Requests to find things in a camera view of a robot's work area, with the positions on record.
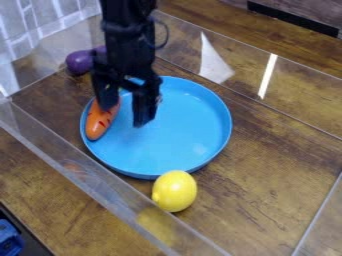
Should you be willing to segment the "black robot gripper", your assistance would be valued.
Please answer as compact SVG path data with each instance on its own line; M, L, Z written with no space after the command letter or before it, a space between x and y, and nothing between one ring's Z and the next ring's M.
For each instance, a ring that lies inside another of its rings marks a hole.
M154 24L120 26L102 23L104 49L92 51L90 78L98 106L109 110L118 103L118 87L132 92L133 126L142 127L154 119L160 101L160 78L152 70L154 50ZM144 81L144 86L128 84L125 76Z

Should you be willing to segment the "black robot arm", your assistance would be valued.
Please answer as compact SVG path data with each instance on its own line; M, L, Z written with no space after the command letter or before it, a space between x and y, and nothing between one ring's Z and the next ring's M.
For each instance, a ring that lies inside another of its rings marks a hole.
M100 109L118 102L118 89L132 93L133 126L144 126L156 115L161 78L152 69L156 0L98 0L104 52L92 51L90 78Z

